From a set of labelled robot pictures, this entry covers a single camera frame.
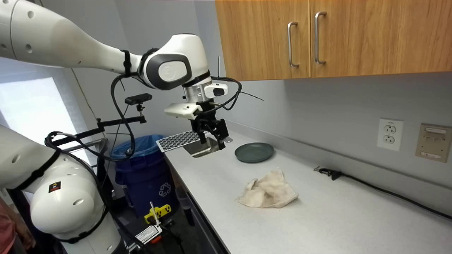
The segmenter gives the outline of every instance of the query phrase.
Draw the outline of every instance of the white countertop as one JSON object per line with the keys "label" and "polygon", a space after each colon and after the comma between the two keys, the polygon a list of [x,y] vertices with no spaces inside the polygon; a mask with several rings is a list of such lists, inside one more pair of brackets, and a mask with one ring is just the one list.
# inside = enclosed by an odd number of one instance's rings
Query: white countertop
{"label": "white countertop", "polygon": [[[450,254],[452,222],[353,180],[332,181],[317,165],[282,151],[261,163],[235,158],[256,142],[232,143],[201,158],[184,148],[166,156],[232,254]],[[253,178],[281,169],[299,194],[283,208],[251,208],[234,199]]]}

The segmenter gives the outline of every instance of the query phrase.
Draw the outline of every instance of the metal cabinet handle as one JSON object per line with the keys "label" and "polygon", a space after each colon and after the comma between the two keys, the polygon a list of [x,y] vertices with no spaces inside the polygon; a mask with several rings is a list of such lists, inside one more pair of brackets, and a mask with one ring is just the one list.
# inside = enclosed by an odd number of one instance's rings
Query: metal cabinet handle
{"label": "metal cabinet handle", "polygon": [[289,65],[292,67],[299,66],[299,64],[293,64],[293,62],[292,62],[292,39],[290,36],[290,27],[296,26],[297,24],[298,24],[298,22],[290,22],[289,24],[287,24],[287,38],[289,40]]}
{"label": "metal cabinet handle", "polygon": [[325,16],[326,11],[319,11],[315,14],[314,19],[314,33],[315,33],[315,44],[314,44],[314,55],[315,55],[315,62],[317,64],[325,64],[326,61],[320,61],[319,60],[319,16]]}

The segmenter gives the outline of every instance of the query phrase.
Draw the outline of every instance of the green plate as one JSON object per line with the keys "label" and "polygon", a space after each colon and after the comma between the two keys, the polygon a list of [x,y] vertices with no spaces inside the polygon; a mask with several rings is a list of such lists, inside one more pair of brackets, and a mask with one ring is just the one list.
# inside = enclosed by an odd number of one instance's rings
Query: green plate
{"label": "green plate", "polygon": [[235,150],[235,156],[239,161],[256,163],[272,157],[275,149],[267,143],[244,144]]}

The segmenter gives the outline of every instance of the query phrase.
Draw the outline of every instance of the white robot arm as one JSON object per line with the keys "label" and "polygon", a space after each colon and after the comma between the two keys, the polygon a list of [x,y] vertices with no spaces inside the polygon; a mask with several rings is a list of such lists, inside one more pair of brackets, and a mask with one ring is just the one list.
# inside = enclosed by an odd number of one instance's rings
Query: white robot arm
{"label": "white robot arm", "polygon": [[[202,141],[204,131],[209,131],[224,148],[228,132],[224,120],[215,118],[220,106],[212,98],[227,94],[227,86],[212,83],[196,35],[174,35],[161,49],[139,56],[96,41],[41,6],[26,0],[3,0],[0,56],[55,67],[98,68],[125,77],[133,74],[146,86],[160,90],[182,86],[186,102],[173,103],[165,111],[190,119]],[[79,238],[63,242],[68,254],[124,252],[112,216],[104,211],[96,181],[83,163],[2,125],[0,138],[0,188],[34,193],[31,216],[39,230],[63,240]]]}

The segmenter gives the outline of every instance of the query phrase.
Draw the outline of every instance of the pink shirt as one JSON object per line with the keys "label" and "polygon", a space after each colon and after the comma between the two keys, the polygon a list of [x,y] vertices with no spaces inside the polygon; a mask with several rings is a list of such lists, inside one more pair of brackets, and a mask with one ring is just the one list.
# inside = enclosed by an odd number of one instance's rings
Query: pink shirt
{"label": "pink shirt", "polygon": [[0,254],[7,254],[14,244],[14,223],[0,205]]}

